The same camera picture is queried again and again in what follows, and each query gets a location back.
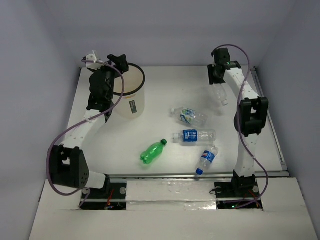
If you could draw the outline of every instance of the green plastic bottle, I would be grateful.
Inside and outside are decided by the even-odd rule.
[[[167,144],[167,140],[162,139],[155,144],[152,144],[146,151],[141,153],[140,159],[144,164],[150,164],[152,161],[158,157],[164,150],[164,146]]]

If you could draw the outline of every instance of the white tabletop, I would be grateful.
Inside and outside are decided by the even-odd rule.
[[[234,127],[236,97],[227,84],[229,104],[218,108],[211,92],[206,66],[143,67],[145,72],[145,110],[134,120],[113,111],[87,149],[90,170],[110,175],[183,175],[193,174],[205,146],[181,146],[172,142],[172,134],[192,129],[170,117],[171,108],[187,107],[209,116],[207,128],[215,129],[219,154],[207,173],[232,173],[238,156],[238,134]],[[88,104],[89,77],[83,68],[68,126],[79,122]],[[256,89],[252,75],[248,82]],[[151,144],[167,139],[162,155],[143,165],[140,154]],[[257,143],[256,157],[268,172],[282,171],[274,134],[267,122]],[[256,172],[262,172],[255,166]]]
[[[257,183],[262,189],[266,180]],[[129,181],[127,210],[107,211],[80,210],[80,192],[60,196],[46,181],[30,240],[317,239],[295,178],[269,179],[263,211],[186,207],[203,201],[215,206],[213,186],[213,181]],[[130,208],[128,201],[134,201]]]

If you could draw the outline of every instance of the clear plastic bottle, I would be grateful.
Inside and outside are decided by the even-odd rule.
[[[198,131],[196,129],[183,130],[180,133],[173,134],[173,141],[176,143],[181,141],[183,143],[192,142],[209,142],[213,143],[216,140],[216,131],[213,129]]]
[[[195,173],[197,175],[202,175],[204,171],[208,170],[218,152],[219,149],[215,145],[213,145],[211,149],[205,150],[196,166]]]
[[[172,108],[171,113],[178,120],[196,127],[203,127],[208,120],[207,115],[186,107]]]
[[[222,106],[225,106],[228,104],[227,93],[225,88],[222,86],[222,84],[213,84],[212,91],[213,91],[213,94],[219,99]]]

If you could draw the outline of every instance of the plastic bottle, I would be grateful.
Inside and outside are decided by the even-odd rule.
[[[173,141],[176,143],[181,141],[183,143],[191,142],[210,142],[216,140],[216,131],[213,129],[198,131],[196,129],[183,130],[180,133],[173,134]]]
[[[167,140],[162,139],[155,144],[152,144],[146,151],[141,153],[140,159],[144,164],[150,164],[152,161],[158,157],[164,150],[164,146],[167,144]]]
[[[219,149],[215,145],[213,145],[211,149],[205,150],[196,166],[195,173],[197,175],[202,175],[204,171],[208,170],[218,152]]]
[[[212,91],[213,91],[213,94],[219,99],[222,106],[225,106],[228,104],[227,93],[224,87],[222,86],[222,84],[213,84]]]
[[[207,115],[186,107],[172,108],[171,113],[178,120],[196,127],[203,127],[208,120]]]

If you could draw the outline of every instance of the red wire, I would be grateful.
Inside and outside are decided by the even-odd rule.
[[[256,198],[256,195],[251,190],[248,190],[248,191],[254,198]]]
[[[108,197],[108,201],[106,202],[107,206],[110,206],[110,200],[112,199],[112,194],[114,193],[114,189],[111,190],[110,196]]]

